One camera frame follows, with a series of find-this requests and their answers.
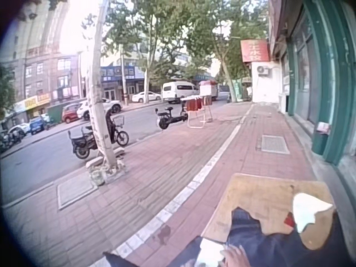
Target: building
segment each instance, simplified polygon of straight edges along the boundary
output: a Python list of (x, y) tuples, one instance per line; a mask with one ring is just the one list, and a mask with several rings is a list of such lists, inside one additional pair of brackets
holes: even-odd
[(281, 107), (334, 167), (356, 209), (356, 2), (270, 0)]
[[(27, 122), (51, 104), (79, 98), (81, 92), (79, 55), (60, 52), (70, 1), (60, 2), (54, 11), (48, 8), (48, 0), (24, 5), (26, 21), (14, 19), (0, 47), (0, 63), (13, 70), (16, 89), (12, 124)], [(29, 19), (30, 14), (36, 17)]]
[[(138, 49), (145, 56), (146, 47), (142, 42), (138, 44)], [(159, 52), (156, 52), (155, 58), (159, 59)], [(178, 53), (175, 65), (186, 66), (190, 61), (190, 57), (184, 53)], [(136, 46), (132, 46), (130, 56), (124, 57), (125, 72), (126, 72), (126, 86), (127, 93), (131, 99), (132, 95), (142, 92), (144, 90), (144, 72), (139, 68), (139, 53)], [(101, 58), (101, 73), (102, 84), (104, 89), (104, 96), (108, 98), (123, 101), (123, 88), (121, 77), (121, 59), (120, 53), (115, 53)], [(161, 88), (150, 85), (150, 91), (160, 93)]]

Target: sidewalk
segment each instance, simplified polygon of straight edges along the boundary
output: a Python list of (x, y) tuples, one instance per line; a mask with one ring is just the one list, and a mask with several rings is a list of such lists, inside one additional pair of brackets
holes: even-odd
[[(56, 188), (70, 175), (6, 209), (12, 231), (40, 266), (109, 266), (103, 251), (166, 266), (201, 234), (233, 173), (314, 180), (274, 107), (229, 104), (213, 116), (204, 129), (177, 125), (128, 147), (124, 177), (62, 211)], [(284, 137), (290, 154), (261, 152), (262, 134)]]
[[(122, 112), (127, 112), (127, 111), (131, 111), (131, 110), (138, 110), (138, 109), (141, 109), (141, 108), (144, 108), (144, 107), (149, 107), (149, 106), (154, 106), (154, 105), (159, 105), (161, 104), (162, 102), (160, 101), (153, 101), (153, 102), (150, 102), (148, 104), (143, 104), (143, 103), (131, 103), (129, 104), (128, 106), (123, 106), (122, 108)], [(30, 133), (27, 134), (27, 136), (22, 140), (22, 142), (20, 144), (17, 144), (17, 145), (14, 145), (13, 147), (11, 147), (11, 149), (5, 151), (4, 153), (1, 154), (1, 158), (5, 158), (31, 144), (34, 144), (36, 142), (39, 142), (39, 141), (42, 141), (43, 139), (46, 139), (48, 137), (51, 137), (53, 135), (56, 135), (60, 132), (64, 132), (64, 131), (67, 131), (71, 128), (75, 128), (79, 125), (83, 125), (83, 124), (86, 124), (86, 123), (89, 123), (88, 121), (84, 121), (84, 120), (77, 120), (77, 121), (73, 121), (71, 123), (61, 123), (61, 124), (58, 124), (56, 125), (55, 127), (53, 128), (50, 128), (48, 131), (42, 131), (40, 133), (37, 133), (35, 135), (31, 135)]]

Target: red sign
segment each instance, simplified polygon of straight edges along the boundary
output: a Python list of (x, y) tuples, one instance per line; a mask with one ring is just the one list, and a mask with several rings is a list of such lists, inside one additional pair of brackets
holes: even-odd
[(269, 62), (268, 44), (266, 40), (242, 40), (241, 51), (243, 62)]

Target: tree trunk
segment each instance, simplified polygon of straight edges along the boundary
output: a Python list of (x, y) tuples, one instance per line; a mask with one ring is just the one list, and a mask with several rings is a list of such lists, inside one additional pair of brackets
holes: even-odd
[(144, 103), (149, 102), (149, 89), (150, 89), (150, 75), (149, 71), (145, 70), (145, 82), (144, 82)]
[(90, 119), (93, 128), (95, 141), (106, 160), (110, 170), (118, 169), (115, 154), (111, 146), (111, 140), (108, 133), (105, 109), (102, 103), (102, 88), (101, 88), (101, 75), (100, 75), (100, 58), (101, 58), (101, 38), (102, 26), (105, 21), (108, 0), (103, 0), (102, 6), (96, 24), (96, 32), (94, 39), (94, 46), (92, 51), (92, 64), (89, 64), (87, 77), (89, 85), (87, 88), (88, 105), (90, 109)]
[(231, 103), (236, 103), (237, 99), (236, 99), (234, 84), (233, 84), (233, 81), (231, 80), (228, 67), (227, 67), (226, 62), (224, 60), (221, 61), (221, 64), (222, 64), (222, 67), (223, 67), (223, 70), (224, 70), (225, 79), (227, 80), (229, 88), (230, 88)]
[(125, 100), (125, 105), (128, 106), (128, 94), (126, 87), (126, 76), (125, 76), (125, 62), (123, 58), (123, 45), (120, 45), (120, 57), (121, 57), (121, 75), (122, 75), (122, 88), (123, 88), (123, 99)]

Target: red car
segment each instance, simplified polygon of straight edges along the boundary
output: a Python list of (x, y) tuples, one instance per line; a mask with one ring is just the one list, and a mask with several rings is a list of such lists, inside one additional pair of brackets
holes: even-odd
[(77, 109), (79, 108), (79, 105), (80, 104), (76, 103), (63, 107), (62, 121), (65, 121), (66, 123), (70, 123), (73, 120), (77, 120), (78, 119)]

